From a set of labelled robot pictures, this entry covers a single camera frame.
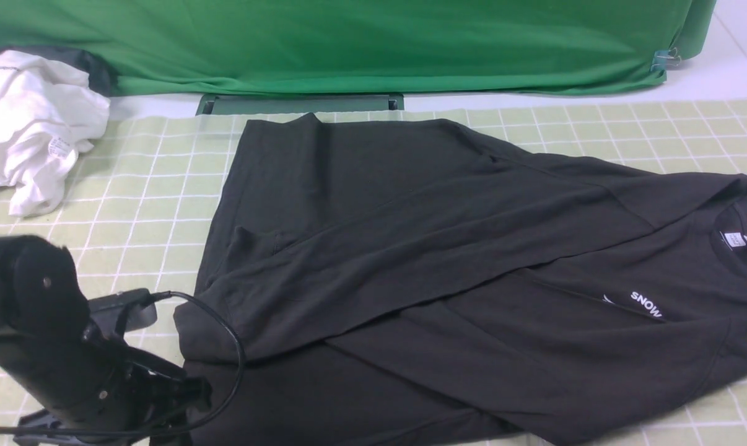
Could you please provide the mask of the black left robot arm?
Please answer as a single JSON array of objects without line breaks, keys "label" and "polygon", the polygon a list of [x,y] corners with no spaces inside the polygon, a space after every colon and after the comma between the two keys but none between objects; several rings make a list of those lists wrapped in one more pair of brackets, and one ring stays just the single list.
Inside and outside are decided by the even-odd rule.
[{"label": "black left robot arm", "polygon": [[155,323],[157,300],[87,299],[67,248],[0,237],[0,368],[42,406],[9,429],[15,444],[193,443],[188,412],[211,409],[208,382],[124,339]]}]

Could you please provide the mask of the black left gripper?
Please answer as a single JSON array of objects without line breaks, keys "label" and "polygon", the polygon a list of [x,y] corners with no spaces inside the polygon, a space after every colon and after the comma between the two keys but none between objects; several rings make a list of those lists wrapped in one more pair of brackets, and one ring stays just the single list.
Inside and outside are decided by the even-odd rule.
[{"label": "black left gripper", "polygon": [[19,426],[37,434],[15,434],[19,445],[191,445],[189,432],[151,435],[156,429],[185,428],[187,411],[211,407],[206,379],[171,379],[130,362],[96,359],[93,364],[45,361],[13,372],[42,409]]}]

